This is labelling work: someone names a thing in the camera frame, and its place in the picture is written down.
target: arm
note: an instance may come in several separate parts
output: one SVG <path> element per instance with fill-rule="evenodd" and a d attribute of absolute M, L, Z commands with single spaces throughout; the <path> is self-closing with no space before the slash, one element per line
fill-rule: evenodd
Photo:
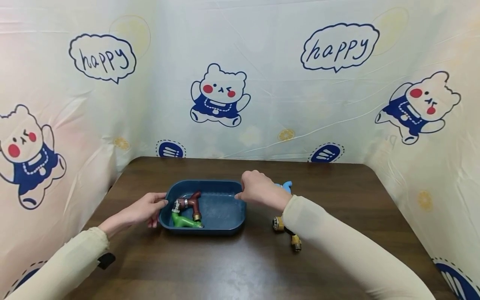
<path fill-rule="evenodd" d="M 293 196 L 282 219 L 287 228 L 327 253 L 374 299 L 435 299 L 396 257 L 310 200 Z"/>
<path fill-rule="evenodd" d="M 192 83 L 192 87 L 190 88 L 190 95 L 192 96 L 192 100 L 195 101 L 201 94 L 200 92 L 200 82 L 194 81 Z"/>
<path fill-rule="evenodd" d="M 108 249 L 108 239 L 144 221 L 148 221 L 149 227 L 157 227 L 158 212 L 168 203 L 162 200 L 165 196 L 166 193 L 148 193 L 97 228 L 82 231 L 6 300 L 63 299 L 95 270 L 98 258 Z"/>
<path fill-rule="evenodd" d="M 440 119 L 437 121 L 433 122 L 428 122 L 421 128 L 422 133 L 433 133 L 441 130 L 443 127 L 445 127 L 445 121 Z"/>
<path fill-rule="evenodd" d="M 390 97 L 390 101 L 392 100 L 395 100 L 397 98 L 400 98 L 401 96 L 404 96 L 405 93 L 407 92 L 407 90 L 412 86 L 413 84 L 411 84 L 410 82 L 407 82 L 405 84 L 402 84 L 401 86 L 398 87 L 398 89 L 396 89 L 392 96 Z"/>
<path fill-rule="evenodd" d="M 0 148 L 0 177 L 7 182 L 13 183 L 13 164 L 9 162 L 4 156 Z"/>
<path fill-rule="evenodd" d="M 250 95 L 243 94 L 240 100 L 237 101 L 237 111 L 241 112 L 250 102 Z"/>
<path fill-rule="evenodd" d="M 6 300 L 63 299 L 93 272 L 107 248 L 105 232 L 98 228 L 81 232 Z"/>
<path fill-rule="evenodd" d="M 55 140 L 53 138 L 53 130 L 50 125 L 43 125 L 42 127 L 43 142 L 51 150 L 55 150 Z"/>

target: beige sleeve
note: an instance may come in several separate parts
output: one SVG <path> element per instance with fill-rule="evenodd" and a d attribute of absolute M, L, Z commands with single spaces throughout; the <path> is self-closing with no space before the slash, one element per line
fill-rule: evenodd
<path fill-rule="evenodd" d="M 327 253 L 374 299 L 435 299 L 396 257 L 312 201 L 293 196 L 282 219 L 302 240 Z"/>
<path fill-rule="evenodd" d="M 95 270 L 107 249 L 105 232 L 96 227 L 80 232 L 6 300 L 63 299 Z"/>

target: blue overall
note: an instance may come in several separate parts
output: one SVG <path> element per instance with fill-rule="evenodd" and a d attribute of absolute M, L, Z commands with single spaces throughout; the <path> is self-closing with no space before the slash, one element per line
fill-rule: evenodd
<path fill-rule="evenodd" d="M 13 184 L 18 184 L 18 195 L 25 195 L 50 177 L 52 170 L 58 164 L 58 155 L 43 143 L 40 150 L 40 159 L 29 165 L 28 162 L 13 163 Z M 40 174 L 40 168 L 43 168 L 45 174 Z"/>
<path fill-rule="evenodd" d="M 400 122 L 400 124 L 407 127 L 411 135 L 418 136 L 419 133 L 421 133 L 422 127 L 425 126 L 425 124 L 427 124 L 429 121 L 413 115 L 407 108 L 408 105 L 412 107 L 407 100 L 407 96 L 401 96 L 400 98 L 390 101 L 390 103 L 388 103 L 388 105 L 384 107 L 382 111 L 394 117 Z M 402 120 L 401 117 L 403 115 L 407 115 L 408 118 L 406 120 Z"/>
<path fill-rule="evenodd" d="M 236 102 L 228 103 L 225 106 L 218 106 L 213 104 L 212 101 L 204 94 L 200 94 L 200 96 L 196 98 L 193 102 L 195 103 L 195 105 L 193 106 L 193 110 L 196 110 L 204 115 L 228 119 L 234 119 L 239 116 Z"/>

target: wooden table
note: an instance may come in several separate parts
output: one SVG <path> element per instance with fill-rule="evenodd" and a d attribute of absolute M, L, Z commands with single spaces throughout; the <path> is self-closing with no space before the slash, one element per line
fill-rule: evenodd
<path fill-rule="evenodd" d="M 97 226 L 147 192 L 179 180 L 240 180 L 257 169 L 276 183 L 291 180 L 305 196 L 407 264 L 437 299 L 455 299 L 375 173 L 353 164 L 141 157 L 132 161 L 85 228 Z M 294 254 L 287 234 L 271 227 L 274 211 L 247 206 L 233 237 L 186 237 L 136 226 L 115 236 L 117 261 L 96 269 L 70 299 L 369 299 L 328 257 L 303 244 Z"/>

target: printed fabric backdrop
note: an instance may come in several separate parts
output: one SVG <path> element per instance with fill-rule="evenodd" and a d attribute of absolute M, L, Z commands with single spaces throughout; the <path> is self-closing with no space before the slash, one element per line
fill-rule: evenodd
<path fill-rule="evenodd" d="M 474 0 L 4 0 L 0 297 L 138 156 L 371 167 L 480 300 Z"/>

